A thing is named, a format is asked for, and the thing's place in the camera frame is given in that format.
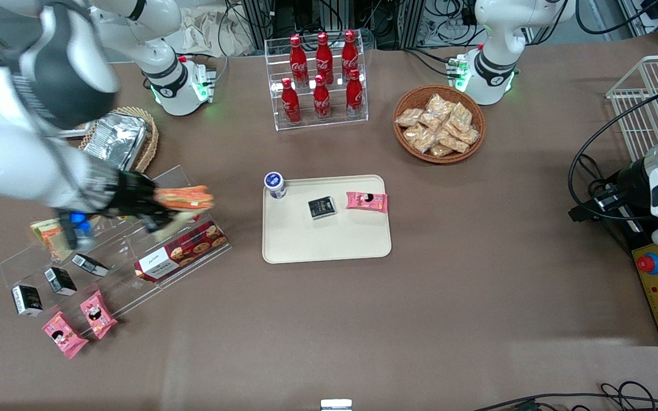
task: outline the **coca-cola bottle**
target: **coca-cola bottle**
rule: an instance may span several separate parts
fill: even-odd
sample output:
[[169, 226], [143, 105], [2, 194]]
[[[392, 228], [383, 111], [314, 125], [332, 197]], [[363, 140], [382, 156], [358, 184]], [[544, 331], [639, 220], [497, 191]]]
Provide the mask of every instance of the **coca-cola bottle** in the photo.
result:
[[290, 125], [295, 126], [301, 122], [301, 109], [298, 107], [298, 94], [291, 88], [291, 79], [286, 77], [281, 80], [284, 91], [281, 93], [281, 100], [284, 103], [284, 110]]
[[342, 49], [342, 81], [347, 84], [350, 81], [350, 70], [357, 68], [357, 35], [349, 29], [344, 32], [344, 49]]
[[327, 90], [326, 80], [321, 74], [314, 77], [316, 88], [314, 89], [314, 112], [318, 122], [326, 122], [331, 117], [331, 105], [329, 104], [329, 90]]
[[347, 115], [359, 117], [362, 114], [362, 83], [360, 70], [350, 70], [350, 81], [347, 83]]
[[301, 37], [294, 34], [290, 37], [291, 55], [291, 73], [296, 88], [308, 88], [308, 67], [306, 67], [306, 53], [301, 49]]
[[319, 47], [316, 49], [316, 70], [324, 76], [327, 84], [334, 83], [334, 65], [332, 64], [331, 50], [329, 50], [329, 35], [322, 31], [316, 37], [319, 41]]

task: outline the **table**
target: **table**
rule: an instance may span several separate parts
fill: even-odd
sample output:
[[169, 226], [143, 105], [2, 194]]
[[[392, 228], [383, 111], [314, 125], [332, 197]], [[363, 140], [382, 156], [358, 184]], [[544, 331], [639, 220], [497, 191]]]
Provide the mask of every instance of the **table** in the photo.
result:
[[[184, 118], [159, 109], [136, 65], [117, 65], [120, 104], [160, 129], [149, 174], [182, 164], [208, 184], [233, 248], [72, 361], [14, 314], [0, 274], [0, 410], [316, 409], [345, 397], [362, 411], [461, 410], [627, 379], [658, 397], [658, 339], [633, 265], [602, 227], [569, 221], [565, 183], [575, 151], [612, 116], [603, 94], [650, 54], [658, 35], [530, 47], [512, 91], [484, 108], [484, 146], [454, 166], [395, 140], [395, 102], [442, 80], [402, 52], [367, 55], [369, 122], [280, 133], [261, 58], [230, 60], [215, 103]], [[627, 163], [616, 135], [590, 154], [608, 172]], [[271, 170], [381, 175], [391, 254], [263, 262]], [[0, 261], [49, 216], [0, 199]]]

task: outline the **emergency stop button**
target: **emergency stop button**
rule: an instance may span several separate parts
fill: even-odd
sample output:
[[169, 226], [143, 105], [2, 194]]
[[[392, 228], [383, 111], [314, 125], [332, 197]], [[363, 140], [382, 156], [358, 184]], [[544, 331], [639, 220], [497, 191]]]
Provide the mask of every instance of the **emergency stop button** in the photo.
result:
[[653, 252], [647, 252], [647, 254], [637, 258], [636, 266], [643, 272], [655, 276], [658, 274], [658, 256]]

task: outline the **foil package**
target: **foil package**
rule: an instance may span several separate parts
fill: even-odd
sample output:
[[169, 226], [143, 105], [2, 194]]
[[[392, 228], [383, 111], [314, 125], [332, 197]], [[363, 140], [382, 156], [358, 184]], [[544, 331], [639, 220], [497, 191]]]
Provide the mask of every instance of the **foil package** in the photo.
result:
[[148, 133], [149, 125], [141, 117], [110, 112], [98, 120], [84, 152], [128, 171], [136, 161]]

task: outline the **pink snack package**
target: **pink snack package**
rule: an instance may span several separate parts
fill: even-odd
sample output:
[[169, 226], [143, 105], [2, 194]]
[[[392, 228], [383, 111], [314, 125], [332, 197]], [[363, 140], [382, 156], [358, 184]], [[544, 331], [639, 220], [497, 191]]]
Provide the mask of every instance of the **pink snack package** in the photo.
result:
[[106, 331], [118, 322], [110, 315], [110, 312], [105, 307], [100, 291], [96, 291], [89, 299], [83, 301], [81, 311], [88, 318], [88, 324], [91, 325], [93, 333], [98, 339], [103, 338]]
[[65, 320], [62, 311], [58, 311], [55, 317], [47, 321], [47, 324], [42, 327], [42, 330], [55, 341], [57, 347], [65, 354], [68, 360], [73, 359], [75, 354], [78, 354], [78, 351], [88, 343], [87, 339], [84, 339], [73, 331], [73, 328]]
[[387, 213], [387, 195], [369, 194], [366, 192], [347, 192], [347, 208], [358, 210], [373, 210]]

